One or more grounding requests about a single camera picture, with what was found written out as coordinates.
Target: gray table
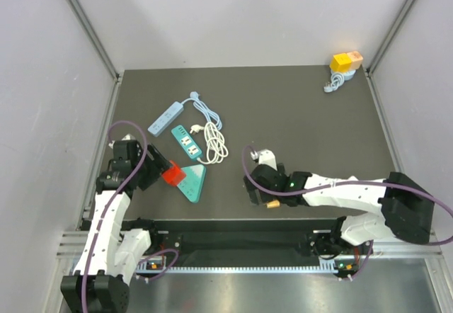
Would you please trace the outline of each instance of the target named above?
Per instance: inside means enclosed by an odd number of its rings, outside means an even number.
[[[325,176],[382,178],[393,170],[390,153],[362,70],[338,91],[325,94],[328,67],[239,67],[126,71],[114,120],[133,120],[147,129],[174,101],[197,91],[220,114],[229,157],[207,166],[198,204],[160,180],[136,191],[126,217],[152,219],[321,218],[351,213],[331,207],[253,206],[243,187],[241,150],[246,144],[271,149],[287,171]],[[205,124],[191,103],[159,137],[147,136],[168,159],[193,163],[173,138],[171,128]],[[114,137],[131,131],[115,130]],[[202,134],[195,141],[205,148]],[[107,149],[104,159],[111,157]]]

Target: white power cord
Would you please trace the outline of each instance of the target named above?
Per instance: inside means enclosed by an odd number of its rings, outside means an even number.
[[[213,122],[207,122],[204,127],[195,124],[190,127],[191,134],[197,134],[201,130],[205,132],[206,140],[206,160],[203,161],[200,158],[197,159],[201,164],[216,164],[221,163],[225,157],[228,156],[228,149],[225,146],[225,138],[222,133],[217,129],[217,126]],[[214,152],[214,156],[211,158],[210,152]]]

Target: white plug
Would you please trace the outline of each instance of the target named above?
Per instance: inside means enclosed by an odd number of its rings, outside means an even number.
[[[192,125],[190,127],[190,133],[191,134],[194,134],[194,133],[197,134],[197,133],[200,132],[200,130],[203,131],[204,129],[205,129],[205,127],[202,127],[201,125],[198,125],[198,124],[194,124],[194,125]]]

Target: teal power strip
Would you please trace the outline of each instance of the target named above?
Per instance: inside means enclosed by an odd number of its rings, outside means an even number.
[[[178,184],[178,188],[191,203],[197,203],[205,181],[206,167],[197,164],[185,166],[182,170],[185,172],[185,178]]]
[[[174,127],[171,130],[171,133],[192,161],[203,155],[201,149],[197,146],[193,138],[189,135],[189,133],[184,129],[182,125]]]

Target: reflective metal surface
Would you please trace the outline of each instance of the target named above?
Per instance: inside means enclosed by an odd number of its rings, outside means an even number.
[[[133,280],[128,312],[436,313],[424,260],[371,260],[352,283],[332,275],[168,274]]]

